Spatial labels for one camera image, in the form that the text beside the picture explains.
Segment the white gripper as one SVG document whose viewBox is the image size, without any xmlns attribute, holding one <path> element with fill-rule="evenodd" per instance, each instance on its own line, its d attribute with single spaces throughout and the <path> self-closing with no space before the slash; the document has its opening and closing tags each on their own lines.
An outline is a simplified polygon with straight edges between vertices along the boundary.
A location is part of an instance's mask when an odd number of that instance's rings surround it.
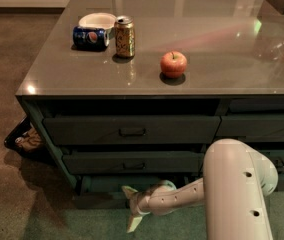
<svg viewBox="0 0 284 240">
<path fill-rule="evenodd" d="M 173 211 L 168 204 L 167 196 L 176 190 L 176 186 L 168 180 L 160 181 L 146 191 L 139 192 L 130 186 L 122 186 L 126 198 L 129 200 L 131 216 L 128 220 L 127 232 L 132 233 L 147 214 L 166 215 Z"/>
</svg>

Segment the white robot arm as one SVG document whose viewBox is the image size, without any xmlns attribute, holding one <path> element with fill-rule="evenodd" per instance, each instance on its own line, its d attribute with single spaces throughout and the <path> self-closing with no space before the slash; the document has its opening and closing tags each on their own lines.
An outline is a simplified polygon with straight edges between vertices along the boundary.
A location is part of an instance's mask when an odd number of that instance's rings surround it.
<svg viewBox="0 0 284 240">
<path fill-rule="evenodd" d="M 235 139 L 207 149 L 203 177 L 181 188 L 163 180 L 144 192 L 122 188 L 131 210 L 127 231 L 148 214 L 170 214 L 203 204 L 207 240 L 273 240 L 264 198 L 275 190 L 278 173 L 269 158 Z"/>
</svg>

